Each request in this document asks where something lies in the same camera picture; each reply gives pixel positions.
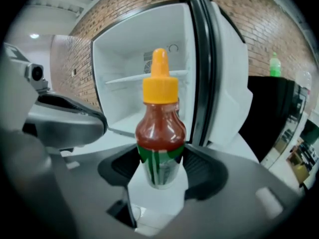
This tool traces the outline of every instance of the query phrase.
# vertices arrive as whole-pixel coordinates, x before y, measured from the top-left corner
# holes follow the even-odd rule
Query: red brick wall
[[[50,61],[54,90],[77,95],[98,107],[91,72],[90,40],[118,17],[160,1],[165,0],[100,0],[80,20],[70,37],[57,36],[52,43]],[[269,59],[276,51],[284,77],[294,79],[298,70],[307,70],[312,74],[313,83],[318,82],[318,69],[306,40],[292,19],[272,0],[214,1],[226,10],[246,39],[250,75],[268,76]],[[73,69],[77,74],[72,78]],[[307,111],[315,107],[318,91],[313,84]]]

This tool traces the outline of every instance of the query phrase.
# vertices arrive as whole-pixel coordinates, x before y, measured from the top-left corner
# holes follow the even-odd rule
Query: bottle label
[[[184,144],[172,151],[148,150],[138,145],[147,178],[155,188],[165,188],[177,175]]]

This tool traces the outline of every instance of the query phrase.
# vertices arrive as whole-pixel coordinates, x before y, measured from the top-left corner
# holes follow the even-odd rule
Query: sriracha bottle
[[[151,77],[143,79],[143,99],[147,106],[136,127],[135,137],[150,185],[169,187],[177,175],[186,129],[178,118],[178,79],[169,75],[167,52],[153,52]]]

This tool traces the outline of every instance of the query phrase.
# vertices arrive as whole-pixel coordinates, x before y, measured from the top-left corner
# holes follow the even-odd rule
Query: orange bottle cap
[[[178,101],[178,79],[169,75],[164,49],[153,52],[151,76],[143,79],[143,97],[147,104],[172,104]]]

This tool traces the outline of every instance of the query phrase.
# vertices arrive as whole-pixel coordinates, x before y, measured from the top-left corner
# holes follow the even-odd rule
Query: white ceiling
[[[9,35],[68,35],[99,0],[29,0],[13,23]]]

